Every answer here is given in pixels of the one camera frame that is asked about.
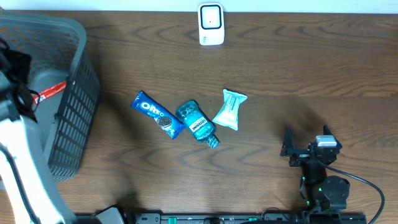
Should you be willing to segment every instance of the basket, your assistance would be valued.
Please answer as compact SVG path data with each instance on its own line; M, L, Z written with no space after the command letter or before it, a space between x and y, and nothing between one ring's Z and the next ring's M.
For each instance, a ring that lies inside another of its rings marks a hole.
M100 97L85 29L71 19L0 11L0 37L32 56L29 88L40 92L67 81L35 112L50 171L56 181L67 180L78 171Z

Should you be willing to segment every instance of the wood grain surface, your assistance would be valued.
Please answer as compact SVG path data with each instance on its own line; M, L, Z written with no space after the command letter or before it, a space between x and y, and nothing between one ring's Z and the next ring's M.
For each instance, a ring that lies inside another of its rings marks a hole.
M225 42L202 47L196 13L35 12L70 17L87 31L102 95L81 169L58 183L74 212L120 200L163 212L297 211L301 170L279 157L289 125L305 146L328 124L343 149L333 167L386 195L377 223L398 212L398 17L225 13ZM248 96L239 130L217 126L216 150L188 131L171 140L130 108L139 90L171 112L194 99L212 119L223 89ZM349 212L368 221L379 194L353 179ZM0 223L14 218L0 192Z

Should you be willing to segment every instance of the oreo cookie packet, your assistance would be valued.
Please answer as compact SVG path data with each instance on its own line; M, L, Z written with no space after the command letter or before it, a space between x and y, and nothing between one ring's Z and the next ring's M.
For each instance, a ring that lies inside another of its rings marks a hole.
M136 99L131 103L131 108L153 118L172 139L175 139L185 129L185 125L181 121L143 91L138 93Z

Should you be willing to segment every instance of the white backdrop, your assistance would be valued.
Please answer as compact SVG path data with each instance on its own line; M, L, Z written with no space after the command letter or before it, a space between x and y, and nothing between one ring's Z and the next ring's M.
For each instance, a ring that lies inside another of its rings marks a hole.
M4 9L196 11L197 0L0 0ZM218 0L226 12L398 14L398 0Z

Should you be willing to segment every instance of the mouthwash bottle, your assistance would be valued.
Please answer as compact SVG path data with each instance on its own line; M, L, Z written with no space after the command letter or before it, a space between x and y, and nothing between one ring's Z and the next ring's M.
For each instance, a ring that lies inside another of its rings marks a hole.
M212 149L215 149L219 142L214 135L216 127L201 112L195 101L191 100L182 105L175 113L176 117L183 122L198 142L207 142Z

